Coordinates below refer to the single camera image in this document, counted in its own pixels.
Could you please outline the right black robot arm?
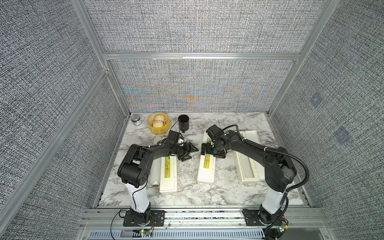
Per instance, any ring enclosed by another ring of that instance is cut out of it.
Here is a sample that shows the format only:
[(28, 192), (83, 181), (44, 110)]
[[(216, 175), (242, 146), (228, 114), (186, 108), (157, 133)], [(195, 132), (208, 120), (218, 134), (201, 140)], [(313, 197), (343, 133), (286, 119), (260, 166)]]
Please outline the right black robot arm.
[(206, 133), (211, 139), (211, 145), (206, 147), (209, 154), (224, 159), (231, 150), (249, 157), (264, 168), (268, 189), (260, 206), (259, 221), (265, 226), (276, 224), (284, 215), (282, 206), (288, 192), (298, 187), (294, 184), (297, 169), (292, 156), (284, 148), (268, 148), (243, 137), (239, 131), (220, 129), (217, 125), (209, 127)]

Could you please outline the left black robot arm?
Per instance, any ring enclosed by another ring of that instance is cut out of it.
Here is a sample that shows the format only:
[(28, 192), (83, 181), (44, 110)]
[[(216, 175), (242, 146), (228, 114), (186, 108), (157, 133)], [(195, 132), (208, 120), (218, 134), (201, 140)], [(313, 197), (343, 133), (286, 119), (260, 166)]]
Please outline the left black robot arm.
[(162, 157), (176, 156), (181, 161), (191, 159), (191, 153), (198, 152), (192, 143), (158, 142), (156, 145), (130, 146), (118, 168), (118, 177), (125, 184), (131, 199), (131, 209), (139, 215), (146, 215), (151, 208), (147, 196), (147, 184), (153, 161)]

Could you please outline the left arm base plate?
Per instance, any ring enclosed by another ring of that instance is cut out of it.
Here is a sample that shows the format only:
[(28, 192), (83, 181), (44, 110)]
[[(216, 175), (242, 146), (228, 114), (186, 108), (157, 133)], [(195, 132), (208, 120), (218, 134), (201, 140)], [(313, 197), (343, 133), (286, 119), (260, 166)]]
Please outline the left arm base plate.
[(165, 221), (165, 211), (148, 210), (138, 213), (129, 210), (125, 213), (124, 227), (163, 227)]

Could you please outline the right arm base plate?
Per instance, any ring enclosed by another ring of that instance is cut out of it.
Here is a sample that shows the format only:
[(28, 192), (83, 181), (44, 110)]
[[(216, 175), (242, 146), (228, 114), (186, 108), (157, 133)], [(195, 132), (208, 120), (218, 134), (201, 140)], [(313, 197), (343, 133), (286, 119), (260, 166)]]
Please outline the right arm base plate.
[(243, 209), (242, 214), (244, 216), (247, 226), (274, 226), (288, 225), (288, 220), (282, 216), (283, 211), (280, 209), (275, 214), (271, 214), (266, 210), (250, 210)]

